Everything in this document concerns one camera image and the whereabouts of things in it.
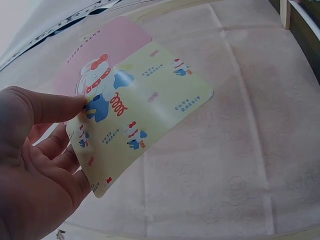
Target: hand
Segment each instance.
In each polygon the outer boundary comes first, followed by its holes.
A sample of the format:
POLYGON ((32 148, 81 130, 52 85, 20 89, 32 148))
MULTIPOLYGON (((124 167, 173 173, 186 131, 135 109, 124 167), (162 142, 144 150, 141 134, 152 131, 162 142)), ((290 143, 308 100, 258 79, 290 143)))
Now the hand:
POLYGON ((81 96, 0 91, 0 238, 37 240, 55 230, 90 186, 63 123, 86 104, 81 96), (51 135, 33 146, 52 123, 51 135))

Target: cartoon rabbit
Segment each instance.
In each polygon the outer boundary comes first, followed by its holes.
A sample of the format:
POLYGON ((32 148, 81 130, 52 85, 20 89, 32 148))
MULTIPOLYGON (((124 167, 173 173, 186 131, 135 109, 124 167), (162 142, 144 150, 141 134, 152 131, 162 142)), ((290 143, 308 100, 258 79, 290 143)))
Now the cartoon rabbit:
POLYGON ((84 130, 84 125, 81 125, 78 131, 79 144, 82 148, 88 146, 87 139, 89 138, 89 134, 84 130))
POLYGON ((138 129, 136 121, 126 126, 124 135, 128 137, 127 144, 130 148, 137 150, 140 148, 140 145, 142 148, 146 147, 142 139, 145 139, 148 134, 138 129))
POLYGON ((96 123, 107 118, 109 102, 120 87, 127 87, 134 77, 124 70, 116 73, 109 65, 109 55, 103 54, 99 59, 87 63, 80 72, 81 79, 76 86, 77 95, 85 95, 89 102, 85 111, 89 119, 96 123))
POLYGON ((180 58, 173 60, 171 65, 174 67, 174 73, 176 75, 185 76, 187 73, 190 74, 191 72, 189 67, 182 60, 180 60, 180 58))

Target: finger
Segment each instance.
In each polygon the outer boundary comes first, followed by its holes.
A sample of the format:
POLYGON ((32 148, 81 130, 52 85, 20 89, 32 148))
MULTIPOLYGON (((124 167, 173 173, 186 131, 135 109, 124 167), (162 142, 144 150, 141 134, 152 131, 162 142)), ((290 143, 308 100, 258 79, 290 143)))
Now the finger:
POLYGON ((28 136, 31 144, 34 144, 36 141, 38 141, 51 126, 52 123, 41 123, 34 125, 31 128, 31 131, 28 136))
POLYGON ((68 146, 63 154, 52 160, 59 168, 67 170, 69 173, 74 173, 80 166, 76 153, 72 146, 68 146))
POLYGON ((86 196, 91 192, 90 184, 85 173, 82 170, 77 171, 73 174, 73 177, 77 181, 81 189, 81 200, 85 199, 86 196))
POLYGON ((35 147, 52 160, 66 149, 68 143, 69 138, 66 126, 63 123, 59 123, 49 137, 38 143, 35 147))
POLYGON ((61 123, 74 118, 84 107, 84 96, 61 96, 38 93, 20 87, 4 89, 25 104, 33 124, 61 123))

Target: yellow card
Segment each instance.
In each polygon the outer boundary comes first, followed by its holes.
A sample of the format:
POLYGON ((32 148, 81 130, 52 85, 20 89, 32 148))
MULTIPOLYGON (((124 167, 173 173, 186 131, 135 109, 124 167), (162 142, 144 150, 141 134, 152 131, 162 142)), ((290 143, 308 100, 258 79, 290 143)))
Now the yellow card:
POLYGON ((155 42, 112 69, 108 53, 104 55, 90 62, 85 80, 77 84, 77 92, 84 93, 88 103, 66 128, 98 198, 150 146, 214 93, 187 64, 155 42))

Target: bed sheet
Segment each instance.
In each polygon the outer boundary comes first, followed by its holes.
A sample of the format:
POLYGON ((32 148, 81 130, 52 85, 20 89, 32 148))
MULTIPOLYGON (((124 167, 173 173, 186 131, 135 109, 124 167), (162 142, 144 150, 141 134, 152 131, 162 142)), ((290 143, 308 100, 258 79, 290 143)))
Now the bed sheet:
MULTIPOLYGON (((25 53, 0 73, 8 79, 0 87, 53 93, 68 50, 103 18, 25 53)), ((157 239, 254 238, 319 224, 320 87, 269 1, 223 0, 140 25, 212 84, 214 97, 67 222, 157 239)))

